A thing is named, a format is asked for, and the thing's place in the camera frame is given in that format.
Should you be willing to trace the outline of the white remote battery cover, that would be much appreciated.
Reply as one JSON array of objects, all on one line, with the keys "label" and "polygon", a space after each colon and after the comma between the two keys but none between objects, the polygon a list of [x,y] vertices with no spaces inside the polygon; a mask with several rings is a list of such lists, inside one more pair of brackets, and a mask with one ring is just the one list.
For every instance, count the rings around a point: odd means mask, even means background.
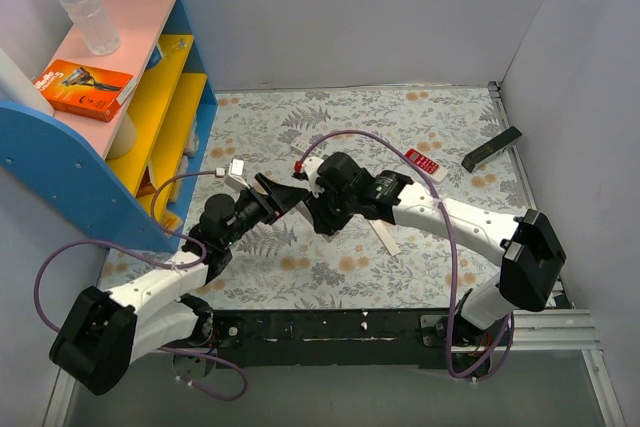
[{"label": "white remote battery cover", "polygon": [[383,246],[391,256],[399,254],[400,249],[386,228],[385,224],[381,220],[369,220],[369,225],[375,232],[378,239],[382,242]]}]

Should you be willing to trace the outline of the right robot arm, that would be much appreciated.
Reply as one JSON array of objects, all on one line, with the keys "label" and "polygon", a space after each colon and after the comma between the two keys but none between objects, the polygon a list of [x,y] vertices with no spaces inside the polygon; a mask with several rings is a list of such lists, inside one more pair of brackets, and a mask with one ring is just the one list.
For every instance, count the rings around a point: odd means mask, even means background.
[{"label": "right robot arm", "polygon": [[332,236],[360,215],[439,237],[452,233],[457,245],[499,267],[456,304],[456,342],[479,342],[515,310],[544,310],[566,261],[548,217],[533,209],[513,216],[440,201],[406,175],[390,170],[371,175],[343,152],[298,162],[294,175],[309,183],[305,204],[318,234]]}]

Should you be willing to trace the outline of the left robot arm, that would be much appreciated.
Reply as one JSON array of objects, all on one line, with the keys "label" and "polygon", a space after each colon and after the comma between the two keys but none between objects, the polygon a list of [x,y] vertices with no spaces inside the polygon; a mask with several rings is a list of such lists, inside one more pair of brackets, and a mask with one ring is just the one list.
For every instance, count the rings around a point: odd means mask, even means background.
[{"label": "left robot arm", "polygon": [[95,395],[111,390],[131,363],[173,342],[205,345],[213,311],[191,296],[229,264],[232,245],[257,224],[272,224],[296,208],[309,190],[256,175],[236,198],[209,197],[189,240],[167,264],[123,285],[83,290],[49,351],[50,360]]}]

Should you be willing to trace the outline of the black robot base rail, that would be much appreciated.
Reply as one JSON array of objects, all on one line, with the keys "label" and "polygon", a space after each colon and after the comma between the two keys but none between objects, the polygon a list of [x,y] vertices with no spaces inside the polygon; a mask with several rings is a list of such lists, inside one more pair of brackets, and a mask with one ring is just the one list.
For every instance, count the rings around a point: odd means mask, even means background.
[{"label": "black robot base rail", "polygon": [[212,332],[172,348],[247,367],[414,366],[446,371],[447,310],[217,310]]}]

